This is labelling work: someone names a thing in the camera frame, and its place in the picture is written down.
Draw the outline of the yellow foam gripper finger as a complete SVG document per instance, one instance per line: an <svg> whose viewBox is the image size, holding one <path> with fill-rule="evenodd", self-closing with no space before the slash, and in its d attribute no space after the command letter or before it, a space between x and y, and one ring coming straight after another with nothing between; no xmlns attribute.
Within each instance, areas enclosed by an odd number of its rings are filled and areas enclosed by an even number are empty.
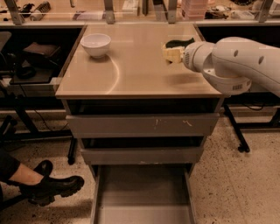
<svg viewBox="0 0 280 224"><path fill-rule="evenodd" d="M177 46L173 48L163 48L162 54L165 60L171 63L180 63L183 58L185 48L183 46Z"/></svg>

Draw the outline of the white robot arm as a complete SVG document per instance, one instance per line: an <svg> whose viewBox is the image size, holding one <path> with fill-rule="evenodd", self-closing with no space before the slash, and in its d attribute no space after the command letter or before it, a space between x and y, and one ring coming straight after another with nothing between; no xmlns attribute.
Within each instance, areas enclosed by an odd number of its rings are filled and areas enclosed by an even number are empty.
<svg viewBox="0 0 280 224"><path fill-rule="evenodd" d="M217 43L171 40L162 46L168 63L182 63L224 95L240 95L257 83L280 96L280 48L247 38L229 37Z"/></svg>

